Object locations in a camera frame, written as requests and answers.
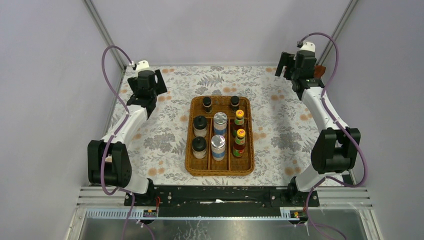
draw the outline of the blue label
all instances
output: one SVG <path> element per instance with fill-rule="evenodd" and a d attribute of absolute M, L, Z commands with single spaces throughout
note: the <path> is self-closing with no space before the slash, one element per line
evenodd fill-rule
<path fill-rule="evenodd" d="M 225 156 L 225 151 L 221 152 L 221 153 L 215 153 L 214 151 L 212 151 L 212 156 L 214 156 L 215 158 L 219 159 Z"/>
<path fill-rule="evenodd" d="M 227 128 L 225 128 L 223 130 L 218 130 L 214 127 L 213 131 L 215 132 L 215 135 L 225 135 L 225 133 L 227 132 Z"/>

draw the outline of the wicker tray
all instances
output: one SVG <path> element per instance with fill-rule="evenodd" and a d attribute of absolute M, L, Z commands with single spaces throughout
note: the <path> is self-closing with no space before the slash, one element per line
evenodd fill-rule
<path fill-rule="evenodd" d="M 245 176 L 253 172 L 255 168 L 255 154 L 253 146 L 252 113 L 251 104 L 246 97 L 239 97 L 239 109 L 244 111 L 244 128 L 246 129 L 246 147 L 242 157 L 233 156 L 232 149 L 234 137 L 231 134 L 231 126 L 236 114 L 231 111 L 231 96 L 208 96 L 212 99 L 212 113 L 206 113 L 203 108 L 203 97 L 193 98 L 190 106 L 188 121 L 188 135 L 185 149 L 185 168 L 193 176 Z M 211 138 L 214 135 L 214 115 L 223 112 L 228 116 L 227 134 L 225 135 L 225 157 L 221 161 L 212 158 Z M 206 134 L 207 154 L 205 158 L 197 159 L 193 155 L 192 141 L 195 138 L 193 119 L 203 115 L 207 119 L 208 132 Z"/>

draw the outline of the glass panel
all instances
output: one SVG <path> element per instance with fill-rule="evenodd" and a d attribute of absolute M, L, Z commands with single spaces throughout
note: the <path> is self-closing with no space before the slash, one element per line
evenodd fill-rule
<path fill-rule="evenodd" d="M 326 224 L 342 231 L 348 239 L 367 239 L 358 212 L 349 210 L 309 210 L 315 223 Z M 86 218 L 80 240 L 117 240 L 121 238 L 123 219 Z M 225 240 L 225 239 L 308 239 L 326 240 L 309 225 L 294 227 L 288 221 L 278 220 L 155 220 L 148 225 L 157 240 Z M 335 239 L 343 239 L 329 229 L 323 231 Z M 135 220 L 129 220 L 125 240 L 152 239 L 146 227 L 140 228 Z"/>

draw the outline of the silver lid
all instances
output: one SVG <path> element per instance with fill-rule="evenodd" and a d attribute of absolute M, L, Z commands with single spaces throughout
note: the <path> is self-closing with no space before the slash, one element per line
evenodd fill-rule
<path fill-rule="evenodd" d="M 227 115 L 223 112 L 217 112 L 213 116 L 213 122 L 219 125 L 226 124 L 227 123 Z"/>
<path fill-rule="evenodd" d="M 225 146 L 225 137 L 223 135 L 215 135 L 210 140 L 210 144 L 216 149 L 221 149 Z"/>

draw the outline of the black cap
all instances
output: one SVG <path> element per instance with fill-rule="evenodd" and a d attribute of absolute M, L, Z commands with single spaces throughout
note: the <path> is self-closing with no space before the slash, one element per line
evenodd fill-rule
<path fill-rule="evenodd" d="M 211 105 L 211 103 L 212 103 L 212 99 L 211 99 L 210 97 L 205 96 L 205 97 L 203 98 L 203 105 L 205 105 L 205 106 L 210 106 L 210 105 Z"/>
<path fill-rule="evenodd" d="M 193 119 L 193 125 L 195 129 L 205 129 L 206 125 L 208 125 L 208 121 L 206 117 L 200 115 Z"/>
<path fill-rule="evenodd" d="M 206 139 L 201 136 L 195 137 L 191 142 L 191 146 L 194 151 L 201 152 L 206 149 Z"/>
<path fill-rule="evenodd" d="M 237 105 L 240 102 L 240 98 L 238 96 L 232 96 L 231 97 L 231 104 L 232 105 Z"/>

